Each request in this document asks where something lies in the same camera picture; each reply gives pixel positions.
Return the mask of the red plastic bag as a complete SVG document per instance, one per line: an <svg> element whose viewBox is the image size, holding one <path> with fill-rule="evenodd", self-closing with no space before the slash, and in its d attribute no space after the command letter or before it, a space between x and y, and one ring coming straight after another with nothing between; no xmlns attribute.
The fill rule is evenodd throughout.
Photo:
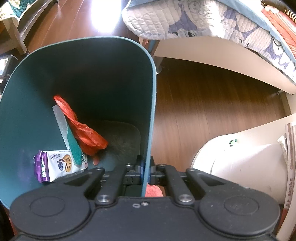
<svg viewBox="0 0 296 241"><path fill-rule="evenodd" d="M100 150L107 148L107 140L88 125L79 122L77 115L61 96L55 95L53 99L69 120L71 131L85 154L94 156Z"/></svg>

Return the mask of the white teal tissue pack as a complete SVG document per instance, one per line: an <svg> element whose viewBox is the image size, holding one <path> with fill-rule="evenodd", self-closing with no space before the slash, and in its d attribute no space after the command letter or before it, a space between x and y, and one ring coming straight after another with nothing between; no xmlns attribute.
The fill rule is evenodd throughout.
<svg viewBox="0 0 296 241"><path fill-rule="evenodd" d="M66 149L71 151L72 156L74 158L74 164L76 166L82 165L83 155L80 146L78 145L70 126L67 123L67 120L58 105L52 107L60 133L64 140Z"/></svg>

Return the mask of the white purple biscuit package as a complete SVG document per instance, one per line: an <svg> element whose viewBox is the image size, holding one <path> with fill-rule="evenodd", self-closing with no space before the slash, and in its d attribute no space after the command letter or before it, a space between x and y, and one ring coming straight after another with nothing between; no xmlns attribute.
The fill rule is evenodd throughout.
<svg viewBox="0 0 296 241"><path fill-rule="evenodd" d="M39 183L53 182L60 177L83 171L87 167L88 159L84 153L81 154L80 165L75 165L69 150L38 151L34 156L34 174Z"/></svg>

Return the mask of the dark teal trash bin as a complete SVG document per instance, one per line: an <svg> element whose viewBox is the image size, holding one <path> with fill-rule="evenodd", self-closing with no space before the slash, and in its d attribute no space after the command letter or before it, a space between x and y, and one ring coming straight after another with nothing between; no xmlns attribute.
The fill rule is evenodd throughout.
<svg viewBox="0 0 296 241"><path fill-rule="evenodd" d="M38 151L66 148L53 112L61 96L108 141L99 152L106 171L141 156L148 181L156 110L156 68L150 53L122 37L64 41L29 54L13 71L1 98L1 203L9 208L41 187Z"/></svg>

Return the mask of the orange foam fruit net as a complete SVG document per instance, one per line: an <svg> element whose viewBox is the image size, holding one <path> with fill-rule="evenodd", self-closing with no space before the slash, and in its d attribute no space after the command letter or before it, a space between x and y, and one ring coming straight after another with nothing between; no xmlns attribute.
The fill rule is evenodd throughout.
<svg viewBox="0 0 296 241"><path fill-rule="evenodd" d="M145 197L163 197L161 188L157 185L147 185L145 190Z"/></svg>

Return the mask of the wooden bench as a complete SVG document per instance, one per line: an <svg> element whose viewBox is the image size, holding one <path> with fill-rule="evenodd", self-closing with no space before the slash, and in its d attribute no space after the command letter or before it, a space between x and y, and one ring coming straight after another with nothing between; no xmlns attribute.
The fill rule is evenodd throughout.
<svg viewBox="0 0 296 241"><path fill-rule="evenodd" d="M27 53L27 46L24 41L40 15L50 4L57 4L58 1L37 0L20 19L16 27L11 19L1 21L1 54L17 49L19 54Z"/></svg>

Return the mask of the green white zigzag quilt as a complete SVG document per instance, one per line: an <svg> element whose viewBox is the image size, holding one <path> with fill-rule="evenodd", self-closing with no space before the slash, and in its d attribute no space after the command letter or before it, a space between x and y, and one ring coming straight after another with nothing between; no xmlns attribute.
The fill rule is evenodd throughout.
<svg viewBox="0 0 296 241"><path fill-rule="evenodd" d="M9 0L0 8L0 20L11 19L17 27L25 12L31 8L37 0Z"/></svg>

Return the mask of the white nightstand shelf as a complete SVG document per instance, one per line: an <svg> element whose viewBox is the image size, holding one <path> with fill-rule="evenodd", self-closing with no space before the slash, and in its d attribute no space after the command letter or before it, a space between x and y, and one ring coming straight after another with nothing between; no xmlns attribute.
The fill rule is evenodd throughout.
<svg viewBox="0 0 296 241"><path fill-rule="evenodd" d="M295 183L289 210L284 209L287 165L278 138L295 114L246 131L215 137L201 147L191 167L262 191L283 205L278 240L295 232Z"/></svg>

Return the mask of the books on shelf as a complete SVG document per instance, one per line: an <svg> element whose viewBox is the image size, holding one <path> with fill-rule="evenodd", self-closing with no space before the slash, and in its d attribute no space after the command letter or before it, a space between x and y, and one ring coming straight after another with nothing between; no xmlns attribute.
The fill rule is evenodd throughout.
<svg viewBox="0 0 296 241"><path fill-rule="evenodd" d="M285 125L285 133L277 140L287 165L287 188L284 209L289 210L295 183L295 123Z"/></svg>

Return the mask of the bed with orange bedspread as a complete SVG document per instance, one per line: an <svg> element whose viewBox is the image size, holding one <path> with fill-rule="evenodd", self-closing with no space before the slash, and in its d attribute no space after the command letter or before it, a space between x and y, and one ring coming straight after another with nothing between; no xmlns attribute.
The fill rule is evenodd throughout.
<svg viewBox="0 0 296 241"><path fill-rule="evenodd" d="M129 1L122 19L155 57L221 67L295 94L295 31L277 30L260 1Z"/></svg>

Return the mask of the clothes pile on bed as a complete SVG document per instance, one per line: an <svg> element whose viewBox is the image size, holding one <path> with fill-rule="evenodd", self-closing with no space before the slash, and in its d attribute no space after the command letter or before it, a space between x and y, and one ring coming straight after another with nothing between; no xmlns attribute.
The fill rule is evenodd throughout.
<svg viewBox="0 0 296 241"><path fill-rule="evenodd" d="M280 33L295 57L295 12L284 1L260 1L261 12Z"/></svg>

